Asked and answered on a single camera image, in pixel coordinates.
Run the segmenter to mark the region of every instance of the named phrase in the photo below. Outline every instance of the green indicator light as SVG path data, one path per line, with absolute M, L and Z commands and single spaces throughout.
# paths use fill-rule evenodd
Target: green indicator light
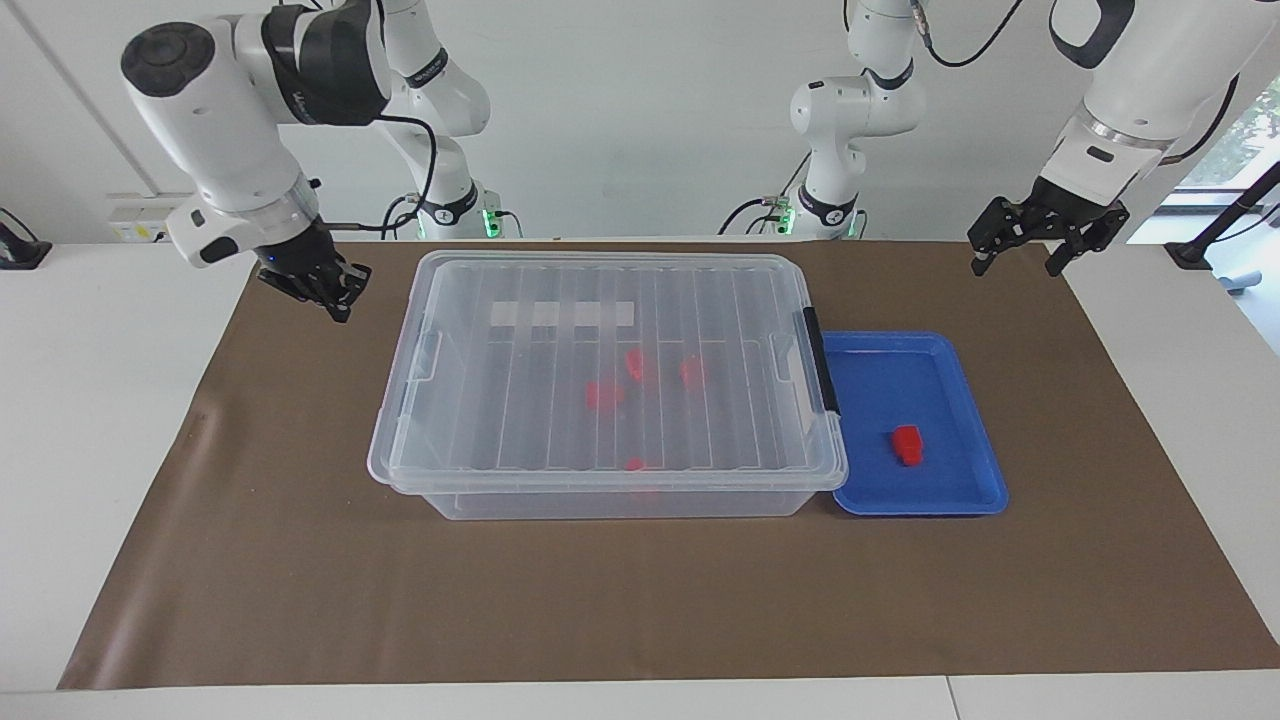
M 787 208 L 787 211 L 778 220 L 778 234 L 791 234 L 791 225 L 795 224 L 796 211 L 795 208 Z
M 498 217 L 494 215 L 492 210 L 484 211 L 484 224 L 485 224 L 485 232 L 489 233 L 490 238 L 502 234 L 502 225 L 498 223 Z

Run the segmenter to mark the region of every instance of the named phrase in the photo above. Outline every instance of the window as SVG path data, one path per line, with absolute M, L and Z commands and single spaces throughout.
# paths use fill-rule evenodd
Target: window
M 1185 193 L 1238 193 L 1280 160 L 1280 78 L 1262 91 L 1196 169 L 1178 186 Z

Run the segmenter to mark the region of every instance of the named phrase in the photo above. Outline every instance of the white label strip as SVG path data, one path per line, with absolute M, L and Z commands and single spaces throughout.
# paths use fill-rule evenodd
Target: white label strip
M 489 325 L 494 328 L 509 328 L 516 325 L 520 316 L 520 302 L 494 302 L 489 311 Z M 534 327 L 556 327 L 559 324 L 559 302 L 534 302 Z M 604 313 L 599 302 L 575 302 L 573 325 L 579 328 L 598 328 L 604 319 Z M 616 302 L 613 305 L 613 323 L 620 328 L 630 328 L 636 324 L 635 302 Z

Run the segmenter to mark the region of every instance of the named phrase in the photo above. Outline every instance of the brown paper mat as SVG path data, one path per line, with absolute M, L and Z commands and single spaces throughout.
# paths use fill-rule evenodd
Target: brown paper mat
M 644 249 L 778 252 L 827 329 L 950 337 L 1009 510 L 443 520 L 365 470 L 431 246 L 349 246 L 375 268 L 349 325 L 248 284 L 59 687 L 1280 666 L 1042 251 L 979 281 L 964 245 Z

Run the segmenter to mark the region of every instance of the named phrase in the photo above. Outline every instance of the wall outlet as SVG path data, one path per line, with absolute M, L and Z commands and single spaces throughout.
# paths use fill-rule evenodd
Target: wall outlet
M 173 208 L 116 208 L 106 219 L 120 242 L 164 242 L 165 218 Z
M 165 225 L 165 219 L 172 211 L 172 208 L 147 208 L 142 210 L 142 214 L 137 219 L 137 231 L 145 238 L 143 242 L 169 241 L 169 228 Z

